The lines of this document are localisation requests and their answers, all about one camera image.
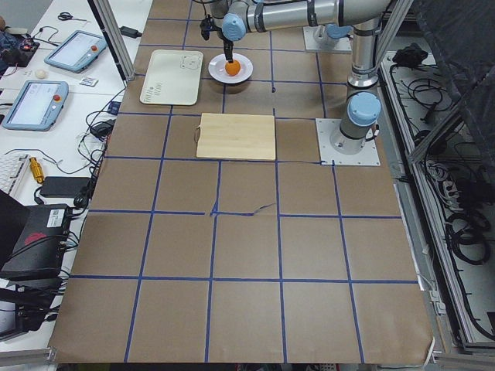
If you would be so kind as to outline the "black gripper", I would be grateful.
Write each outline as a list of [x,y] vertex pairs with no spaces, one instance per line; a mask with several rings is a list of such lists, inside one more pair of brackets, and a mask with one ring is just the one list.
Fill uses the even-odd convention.
[[223,38],[223,43],[224,43],[224,55],[227,56],[227,62],[232,63],[234,61],[233,58],[234,43],[227,38]]

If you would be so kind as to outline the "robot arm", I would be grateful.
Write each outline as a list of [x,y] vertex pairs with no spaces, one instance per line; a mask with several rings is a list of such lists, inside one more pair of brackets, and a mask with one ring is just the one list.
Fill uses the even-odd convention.
[[234,60],[234,43],[248,33],[301,27],[306,48],[314,52],[349,53],[347,107],[366,107],[374,94],[378,67],[405,19],[410,1],[207,1],[201,35],[216,33],[224,56]]

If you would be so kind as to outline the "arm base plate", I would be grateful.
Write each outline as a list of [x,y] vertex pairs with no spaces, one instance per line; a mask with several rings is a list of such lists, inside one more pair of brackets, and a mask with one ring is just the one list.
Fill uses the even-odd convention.
[[316,133],[322,165],[380,166],[377,143],[371,130],[358,140],[345,137],[340,119],[317,118]]
[[351,54],[352,26],[306,26],[303,28],[305,47],[310,52]]

